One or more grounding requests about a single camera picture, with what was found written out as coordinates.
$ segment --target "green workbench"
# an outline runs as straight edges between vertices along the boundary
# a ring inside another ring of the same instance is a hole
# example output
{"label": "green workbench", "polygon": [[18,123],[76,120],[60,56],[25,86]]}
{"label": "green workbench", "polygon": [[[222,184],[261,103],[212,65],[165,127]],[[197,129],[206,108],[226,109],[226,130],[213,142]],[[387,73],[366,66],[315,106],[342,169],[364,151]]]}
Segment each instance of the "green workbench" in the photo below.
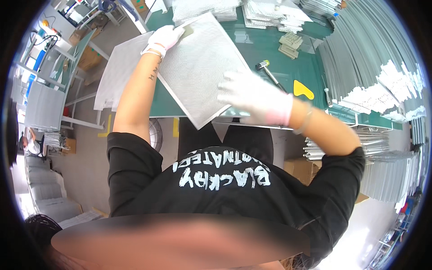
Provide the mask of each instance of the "green workbench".
{"label": "green workbench", "polygon": [[[172,25],[172,16],[172,9],[169,9],[168,12],[164,14],[162,11],[154,12],[151,14],[146,25],[150,31],[157,30],[164,25]],[[283,32],[279,32],[274,27],[269,27],[267,29],[246,28],[241,7],[237,8],[237,18],[237,21],[221,22],[220,24],[232,39],[250,69],[255,70],[255,65],[257,63],[262,62],[263,60],[269,60],[270,71],[288,93],[293,92],[294,80],[297,80],[314,93],[315,98],[312,101],[315,107],[323,110],[328,109],[324,93],[324,88],[325,85],[327,85],[327,82],[325,81],[326,77],[319,51],[316,51],[316,54],[299,51],[298,58],[292,60],[277,50],[280,45],[279,39],[284,35]],[[312,38],[323,39],[326,36],[329,36],[332,33],[332,30],[314,22],[306,22],[303,25],[303,31],[300,33]],[[259,74],[261,77],[271,82],[263,71],[259,72]],[[300,96],[300,98],[307,100],[304,95]],[[352,122],[355,124],[355,113],[349,109],[339,109],[334,107],[329,108],[329,112],[333,112],[332,115],[335,115],[338,118],[346,118],[347,121],[344,121],[346,123]],[[247,114],[238,111],[235,108],[229,108],[221,114],[221,116],[245,115]],[[159,80],[156,82],[155,95],[150,116],[186,116]],[[380,117],[379,114],[373,116],[367,114],[359,115],[358,122],[360,123],[360,121],[367,123],[367,125],[370,126],[380,125],[380,127],[392,128],[392,122]]]}

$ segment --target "black pants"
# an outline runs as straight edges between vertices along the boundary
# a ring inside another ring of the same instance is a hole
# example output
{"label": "black pants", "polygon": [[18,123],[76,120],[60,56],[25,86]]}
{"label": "black pants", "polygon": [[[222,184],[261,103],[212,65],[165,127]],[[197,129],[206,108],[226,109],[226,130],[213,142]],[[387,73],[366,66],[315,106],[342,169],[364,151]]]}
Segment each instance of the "black pants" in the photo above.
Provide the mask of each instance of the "black pants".
{"label": "black pants", "polygon": [[180,118],[178,158],[210,146],[226,146],[242,151],[262,162],[273,164],[273,140],[270,129],[230,125],[219,140],[211,123],[197,130],[188,118]]}

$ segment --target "forearm tattoo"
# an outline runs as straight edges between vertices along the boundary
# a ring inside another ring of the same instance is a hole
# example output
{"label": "forearm tattoo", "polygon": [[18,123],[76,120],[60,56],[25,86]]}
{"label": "forearm tattoo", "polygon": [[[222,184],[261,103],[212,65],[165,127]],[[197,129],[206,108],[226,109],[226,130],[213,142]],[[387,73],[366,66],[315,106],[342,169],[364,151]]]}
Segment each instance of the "forearm tattoo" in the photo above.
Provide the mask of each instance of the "forearm tattoo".
{"label": "forearm tattoo", "polygon": [[162,63],[162,59],[159,60],[159,62],[157,63],[157,66],[155,67],[155,69],[153,69],[153,74],[150,74],[149,79],[153,81],[153,78],[158,74],[158,70],[159,70],[159,65]]}

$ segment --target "concrete floor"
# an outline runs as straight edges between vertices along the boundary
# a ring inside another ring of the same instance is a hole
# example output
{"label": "concrete floor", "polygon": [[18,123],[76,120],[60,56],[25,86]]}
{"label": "concrete floor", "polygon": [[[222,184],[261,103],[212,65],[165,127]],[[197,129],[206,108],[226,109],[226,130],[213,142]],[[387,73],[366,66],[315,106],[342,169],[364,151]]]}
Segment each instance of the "concrete floor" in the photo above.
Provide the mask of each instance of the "concrete floor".
{"label": "concrete floor", "polygon": [[[106,53],[110,54],[115,45],[127,41],[139,32],[131,20],[126,18],[120,27],[109,22],[104,31],[93,42]],[[104,68],[103,61],[97,68],[82,73],[91,76]],[[79,96],[96,92],[98,81],[81,89]],[[68,101],[75,99],[76,85],[68,95]],[[95,122],[96,111],[93,110],[94,98],[80,102],[76,106],[75,118]],[[112,115],[110,130],[115,113],[110,109],[102,112],[101,121],[107,121]],[[177,159],[178,138],[172,134],[173,118],[161,118],[159,123],[163,132],[163,144],[160,153],[164,157],[162,169],[167,168]],[[228,125],[215,125],[219,137],[223,137]],[[71,137],[76,138],[76,154],[53,157],[54,169],[61,172],[64,185],[70,198],[80,203],[84,211],[95,207],[109,213],[109,188],[107,183],[108,161],[106,157],[106,137],[98,137],[105,131],[74,125],[74,130],[67,130]],[[282,167],[285,159],[303,155],[304,138],[294,135],[291,131],[271,130],[274,144],[274,164]],[[409,150],[410,131],[407,125],[403,130],[390,131],[391,149]],[[368,199],[354,207],[349,227],[333,253],[327,257],[317,269],[361,269],[373,251],[366,252],[369,245],[375,246],[380,237],[395,221],[394,203],[383,203]]]}

